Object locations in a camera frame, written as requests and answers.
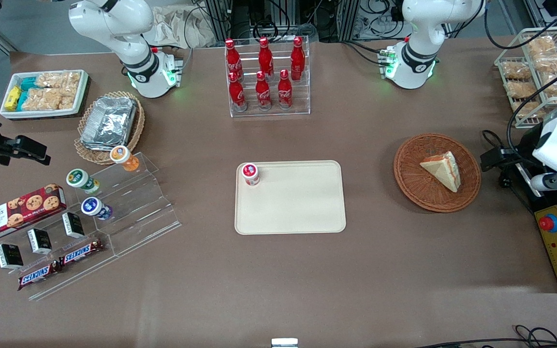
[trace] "wicker basket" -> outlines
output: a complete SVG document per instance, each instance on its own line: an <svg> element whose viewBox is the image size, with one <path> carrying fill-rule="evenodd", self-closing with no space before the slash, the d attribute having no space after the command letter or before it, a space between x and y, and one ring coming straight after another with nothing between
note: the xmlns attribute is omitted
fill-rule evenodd
<svg viewBox="0 0 557 348"><path fill-rule="evenodd" d="M453 153L459 167L461 185L456 193L420 167L420 162L425 157L447 151ZM480 190L480 168L474 156L458 141L442 134L423 133L405 141L396 152L394 174L407 198L435 212L464 209Z"/></svg>
<svg viewBox="0 0 557 348"><path fill-rule="evenodd" d="M126 97L126 98L133 99L133 101L137 102L137 112L134 114L134 121L132 124L131 135L127 145L130 152L134 153L132 150L134 149L135 146L137 146L137 143L139 142L139 138L141 137L141 132L143 132L143 125L146 122L146 113L143 110L143 106L141 106L141 102L139 102L139 99L137 99L137 97L135 97L134 95L128 92L110 92L105 94L103 97L113 97L113 98ZM87 110L83 114L83 117L81 118L81 121L79 122L79 127L77 128L79 130L79 135L83 133L83 130L87 124L87 117L89 117L92 109L93 109L93 103L91 103L89 108L87 108ZM79 154L79 156L81 156L82 158L88 161L97 163L99 165L113 164L113 161L109 157L108 151L90 150L89 148L83 146L80 138L74 141L74 147L77 149L77 153Z"/></svg>

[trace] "white cloth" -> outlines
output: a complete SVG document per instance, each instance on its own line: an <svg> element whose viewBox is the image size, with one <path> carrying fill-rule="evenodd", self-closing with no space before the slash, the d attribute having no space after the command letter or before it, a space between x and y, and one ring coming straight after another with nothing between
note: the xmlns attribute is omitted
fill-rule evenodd
<svg viewBox="0 0 557 348"><path fill-rule="evenodd" d="M196 5L170 5L152 8L154 13L154 26L156 30L155 42L161 44L173 44L181 48L198 48L209 46L216 42L210 23L204 13L204 9L197 9ZM184 39L184 27L186 27L186 39Z"/></svg>

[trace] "bottle cap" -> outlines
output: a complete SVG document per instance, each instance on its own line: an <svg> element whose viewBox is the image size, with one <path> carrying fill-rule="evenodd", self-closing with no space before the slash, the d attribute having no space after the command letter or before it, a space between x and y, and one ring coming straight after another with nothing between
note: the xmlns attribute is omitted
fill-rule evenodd
<svg viewBox="0 0 557 348"><path fill-rule="evenodd" d="M110 154L111 160L117 164L126 163L130 158L130 150L126 146L117 145L113 147Z"/></svg>
<svg viewBox="0 0 557 348"><path fill-rule="evenodd" d="M83 204L81 205L81 211L83 214L87 214L89 216L98 214L100 209L102 209L102 202L95 197L85 198Z"/></svg>
<svg viewBox="0 0 557 348"><path fill-rule="evenodd" d="M242 175L246 179L252 179L257 177L257 166L252 163L246 163L244 167L242 167Z"/></svg>
<svg viewBox="0 0 557 348"><path fill-rule="evenodd" d="M66 177L66 183L74 188L82 187L87 183L87 180L89 180L89 174L80 168L71 170Z"/></svg>

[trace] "red bottle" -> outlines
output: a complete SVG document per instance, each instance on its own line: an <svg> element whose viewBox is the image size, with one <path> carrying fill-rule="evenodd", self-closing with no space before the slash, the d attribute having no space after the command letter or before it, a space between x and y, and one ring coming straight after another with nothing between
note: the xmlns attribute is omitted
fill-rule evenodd
<svg viewBox="0 0 557 348"><path fill-rule="evenodd" d="M287 110L292 107L292 82L289 81L287 69L280 71L280 81L278 82L278 105L281 109Z"/></svg>
<svg viewBox="0 0 557 348"><path fill-rule="evenodd" d="M265 78L268 81L274 79L274 58L272 52L268 48L268 38L261 37L259 39L259 69L265 73Z"/></svg>
<svg viewBox="0 0 557 348"><path fill-rule="evenodd" d="M305 71L305 51L302 49L302 38L296 37L293 40L292 50L292 80L300 81L302 73Z"/></svg>
<svg viewBox="0 0 557 348"><path fill-rule="evenodd" d="M234 41L228 38L225 40L225 47L227 48L227 55L225 57L227 59L227 68L230 73L236 73L238 81L242 82L244 80L244 71L242 70L242 61L238 51L236 51Z"/></svg>
<svg viewBox="0 0 557 348"><path fill-rule="evenodd" d="M229 73L229 95L234 102L234 110L237 112L246 111L248 103L244 97L244 88L238 82L238 75L234 72Z"/></svg>
<svg viewBox="0 0 557 348"><path fill-rule="evenodd" d="M265 81L265 73L263 71L257 71L257 85L255 86L257 91L257 103L261 110L270 110L272 108L272 99L270 99L270 86Z"/></svg>

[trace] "sandwich slice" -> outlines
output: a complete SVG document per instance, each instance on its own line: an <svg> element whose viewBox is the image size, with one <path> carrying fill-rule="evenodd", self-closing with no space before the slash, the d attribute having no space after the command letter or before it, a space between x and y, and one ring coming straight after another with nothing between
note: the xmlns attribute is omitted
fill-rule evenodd
<svg viewBox="0 0 557 348"><path fill-rule="evenodd" d="M452 192L457 192L461 185L459 177L459 167L452 152L446 154L427 157L420 163L420 167L435 176L445 187Z"/></svg>

